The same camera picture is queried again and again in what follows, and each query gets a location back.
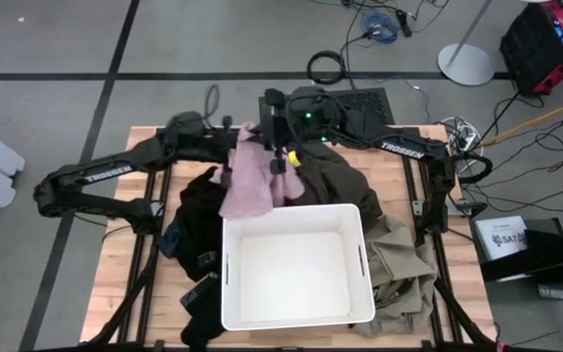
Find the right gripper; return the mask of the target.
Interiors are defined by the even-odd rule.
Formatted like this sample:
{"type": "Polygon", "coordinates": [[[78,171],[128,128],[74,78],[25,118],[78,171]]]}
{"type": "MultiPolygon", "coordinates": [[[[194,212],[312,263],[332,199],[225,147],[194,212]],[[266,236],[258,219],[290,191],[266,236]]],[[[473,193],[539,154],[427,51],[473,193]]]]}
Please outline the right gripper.
{"type": "Polygon", "coordinates": [[[284,92],[269,88],[265,90],[266,105],[260,106],[260,139],[265,149],[273,153],[270,170],[273,175],[286,172],[286,162],[282,158],[283,148],[293,141],[288,128],[285,111],[284,92]]]}

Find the pink towel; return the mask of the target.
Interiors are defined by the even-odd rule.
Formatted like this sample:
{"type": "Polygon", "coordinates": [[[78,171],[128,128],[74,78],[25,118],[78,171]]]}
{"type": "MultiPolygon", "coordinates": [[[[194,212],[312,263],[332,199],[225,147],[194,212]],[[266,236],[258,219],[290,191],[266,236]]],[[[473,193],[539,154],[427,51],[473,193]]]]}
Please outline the pink towel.
{"type": "Polygon", "coordinates": [[[224,175],[230,176],[229,186],[222,201],[219,215],[228,220],[237,220],[267,214],[274,207],[284,206],[287,199],[300,198],[305,188],[295,172],[294,166],[284,155],[285,171],[274,175],[271,162],[274,153],[264,146],[249,141],[255,122],[247,121],[238,130],[236,147],[229,152],[229,166],[221,166],[209,179],[221,185],[224,175]]]}

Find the large black garment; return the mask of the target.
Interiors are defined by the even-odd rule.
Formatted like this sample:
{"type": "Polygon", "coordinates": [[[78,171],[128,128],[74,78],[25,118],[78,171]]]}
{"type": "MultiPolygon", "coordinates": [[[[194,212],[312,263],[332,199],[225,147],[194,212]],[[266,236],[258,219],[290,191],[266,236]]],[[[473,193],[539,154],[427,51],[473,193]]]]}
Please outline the large black garment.
{"type": "Polygon", "coordinates": [[[223,219],[219,210],[227,190],[210,181],[216,171],[216,166],[209,167],[187,185],[180,193],[181,205],[175,217],[180,233],[175,257],[195,282],[218,269],[222,251],[223,219]]]}

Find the dark olive hoodie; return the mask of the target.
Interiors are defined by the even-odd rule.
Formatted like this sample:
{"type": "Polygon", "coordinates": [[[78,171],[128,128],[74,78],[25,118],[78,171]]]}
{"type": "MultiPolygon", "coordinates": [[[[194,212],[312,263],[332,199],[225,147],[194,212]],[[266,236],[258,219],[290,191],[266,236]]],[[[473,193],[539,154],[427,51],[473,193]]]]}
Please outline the dark olive hoodie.
{"type": "Polygon", "coordinates": [[[296,155],[295,171],[305,191],[299,198],[288,198],[286,205],[352,203],[359,208],[365,232],[378,223],[383,212],[376,192],[342,155],[325,144],[304,145],[296,155]]]}

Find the blue t-shirt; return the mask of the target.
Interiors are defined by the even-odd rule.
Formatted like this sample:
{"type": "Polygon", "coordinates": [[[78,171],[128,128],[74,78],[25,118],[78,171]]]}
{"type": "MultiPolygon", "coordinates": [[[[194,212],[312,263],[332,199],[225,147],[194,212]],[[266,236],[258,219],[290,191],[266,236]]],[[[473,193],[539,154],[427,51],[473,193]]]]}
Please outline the blue t-shirt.
{"type": "Polygon", "coordinates": [[[159,251],[166,258],[176,258],[183,240],[183,231],[177,217],[167,226],[164,233],[157,240],[159,251]]]}

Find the white woven plastic basket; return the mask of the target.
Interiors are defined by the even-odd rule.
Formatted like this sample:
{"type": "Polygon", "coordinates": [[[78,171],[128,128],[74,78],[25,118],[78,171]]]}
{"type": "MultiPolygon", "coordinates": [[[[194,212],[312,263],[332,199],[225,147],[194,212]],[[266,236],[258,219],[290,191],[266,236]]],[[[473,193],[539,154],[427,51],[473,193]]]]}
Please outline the white woven plastic basket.
{"type": "Polygon", "coordinates": [[[363,225],[351,203],[224,221],[221,277],[226,330],[348,325],[375,315],[363,225]]]}

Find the khaki garment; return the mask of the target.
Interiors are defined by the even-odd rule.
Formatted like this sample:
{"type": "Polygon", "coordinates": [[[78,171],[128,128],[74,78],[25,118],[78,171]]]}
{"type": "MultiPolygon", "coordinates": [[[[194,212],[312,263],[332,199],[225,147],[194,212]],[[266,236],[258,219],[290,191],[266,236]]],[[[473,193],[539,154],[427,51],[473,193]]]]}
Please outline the khaki garment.
{"type": "Polygon", "coordinates": [[[366,338],[424,332],[438,277],[432,244],[415,244],[406,224],[383,215],[365,234],[365,245],[375,315],[351,330],[366,338]]]}

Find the black floor grille mat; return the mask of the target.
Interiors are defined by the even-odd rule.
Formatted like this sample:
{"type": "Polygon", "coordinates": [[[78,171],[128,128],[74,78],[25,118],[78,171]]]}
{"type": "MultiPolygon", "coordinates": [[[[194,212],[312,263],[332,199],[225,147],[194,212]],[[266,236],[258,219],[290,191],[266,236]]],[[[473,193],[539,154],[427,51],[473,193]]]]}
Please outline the black floor grille mat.
{"type": "Polygon", "coordinates": [[[289,112],[293,122],[316,127],[327,124],[332,116],[340,116],[336,102],[346,110],[360,111],[378,117],[382,123],[394,124],[394,118],[384,88],[327,91],[320,86],[302,86],[285,96],[295,98],[289,112]]]}

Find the black power strip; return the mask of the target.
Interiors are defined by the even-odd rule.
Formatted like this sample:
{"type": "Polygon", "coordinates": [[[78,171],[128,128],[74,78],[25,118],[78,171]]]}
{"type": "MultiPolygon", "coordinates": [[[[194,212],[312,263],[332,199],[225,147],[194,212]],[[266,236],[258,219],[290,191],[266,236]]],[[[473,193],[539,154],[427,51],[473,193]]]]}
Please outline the black power strip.
{"type": "Polygon", "coordinates": [[[403,10],[397,10],[395,13],[400,25],[400,29],[405,37],[411,37],[412,32],[408,22],[408,13],[403,10]]]}

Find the white power strip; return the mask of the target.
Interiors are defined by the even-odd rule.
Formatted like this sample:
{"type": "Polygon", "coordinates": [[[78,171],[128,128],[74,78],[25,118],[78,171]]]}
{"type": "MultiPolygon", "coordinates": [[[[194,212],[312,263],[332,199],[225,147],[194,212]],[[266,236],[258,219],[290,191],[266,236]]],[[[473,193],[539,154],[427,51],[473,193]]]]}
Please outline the white power strip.
{"type": "Polygon", "coordinates": [[[472,151],[481,140],[479,131],[461,117],[446,117],[439,124],[446,128],[449,145],[454,152],[472,151]]]}

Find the white round stand base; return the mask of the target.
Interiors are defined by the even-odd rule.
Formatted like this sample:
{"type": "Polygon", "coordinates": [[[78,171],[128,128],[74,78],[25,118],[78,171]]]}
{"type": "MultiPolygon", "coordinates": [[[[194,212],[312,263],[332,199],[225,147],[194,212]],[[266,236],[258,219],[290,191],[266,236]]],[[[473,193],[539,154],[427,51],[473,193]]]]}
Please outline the white round stand base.
{"type": "Polygon", "coordinates": [[[468,39],[487,12],[493,0],[484,0],[478,14],[467,28],[462,39],[445,46],[437,57],[439,70],[452,82],[462,86],[481,86],[494,75],[492,58],[482,49],[468,44],[468,39]]]}

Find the white printed box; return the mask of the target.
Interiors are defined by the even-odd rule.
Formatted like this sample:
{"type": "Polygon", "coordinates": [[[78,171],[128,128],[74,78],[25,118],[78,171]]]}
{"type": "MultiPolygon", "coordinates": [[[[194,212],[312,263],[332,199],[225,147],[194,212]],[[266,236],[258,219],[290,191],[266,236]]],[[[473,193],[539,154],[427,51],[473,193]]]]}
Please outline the white printed box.
{"type": "Polygon", "coordinates": [[[475,228],[487,257],[496,260],[528,248],[521,216],[476,220],[475,228]]]}

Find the black and red case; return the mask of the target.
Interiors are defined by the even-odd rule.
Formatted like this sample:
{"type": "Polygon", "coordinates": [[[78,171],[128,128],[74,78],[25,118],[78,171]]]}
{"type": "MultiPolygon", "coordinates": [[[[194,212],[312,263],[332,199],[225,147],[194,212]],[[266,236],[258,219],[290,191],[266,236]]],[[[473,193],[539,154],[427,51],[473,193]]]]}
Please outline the black and red case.
{"type": "Polygon", "coordinates": [[[550,94],[563,81],[563,0],[528,3],[499,50],[521,95],[550,94]]]}

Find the black cart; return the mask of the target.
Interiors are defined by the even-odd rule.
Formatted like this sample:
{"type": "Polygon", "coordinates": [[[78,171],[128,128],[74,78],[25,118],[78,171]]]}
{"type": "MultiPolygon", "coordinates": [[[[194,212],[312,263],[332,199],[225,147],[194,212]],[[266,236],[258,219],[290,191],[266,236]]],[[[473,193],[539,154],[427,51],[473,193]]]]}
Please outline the black cart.
{"type": "Polygon", "coordinates": [[[497,281],[521,274],[534,274],[555,267],[563,267],[563,229],[557,218],[552,219],[557,236],[549,232],[527,229],[529,247],[514,254],[481,265],[485,279],[497,281]]]}

